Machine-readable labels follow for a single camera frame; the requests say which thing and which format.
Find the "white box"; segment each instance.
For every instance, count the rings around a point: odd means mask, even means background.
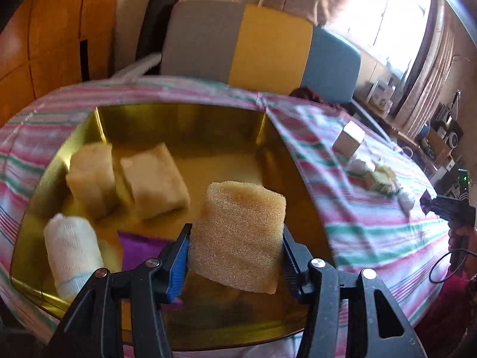
[[[353,121],[347,123],[333,144],[333,151],[341,153],[348,160],[358,150],[366,132]]]

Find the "striped tablecloth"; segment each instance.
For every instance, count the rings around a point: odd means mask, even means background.
[[[439,287],[428,281],[432,264],[447,251],[447,225],[418,203],[408,219],[396,197],[366,191],[362,179],[347,172],[332,144],[350,120],[345,112],[286,96],[247,92],[221,83],[177,77],[107,80],[65,87],[42,97],[0,129],[0,295],[40,340],[47,342],[57,324],[16,292],[9,281],[10,261],[20,223],[40,177],[57,149],[95,106],[140,102],[196,102],[264,111],[295,160],[323,221],[335,264],[358,272],[373,268],[384,280],[412,324],[426,312]],[[369,129],[359,152],[383,157],[416,199],[434,193],[419,167],[394,144]],[[440,267],[441,276],[447,265]],[[340,312],[336,355],[344,356],[347,308]],[[176,356],[294,357],[295,336],[251,348]],[[131,349],[125,348],[126,355]]]

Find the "person's hand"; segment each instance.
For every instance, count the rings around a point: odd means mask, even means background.
[[[468,249],[477,253],[477,229],[471,226],[462,226],[460,222],[457,221],[449,221],[449,228],[449,251],[457,249],[460,240],[459,237],[466,235],[469,238]],[[477,274],[477,257],[468,256],[464,270],[468,278]]]

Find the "multicolored padded headboard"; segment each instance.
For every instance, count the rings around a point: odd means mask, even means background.
[[[288,95],[306,85],[349,102],[359,51],[300,17],[218,0],[177,3],[165,37],[161,74],[221,81]]]

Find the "white bandage roll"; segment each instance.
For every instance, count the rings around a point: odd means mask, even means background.
[[[72,301],[91,274],[103,267],[96,233],[84,218],[56,214],[44,236],[58,295]]]

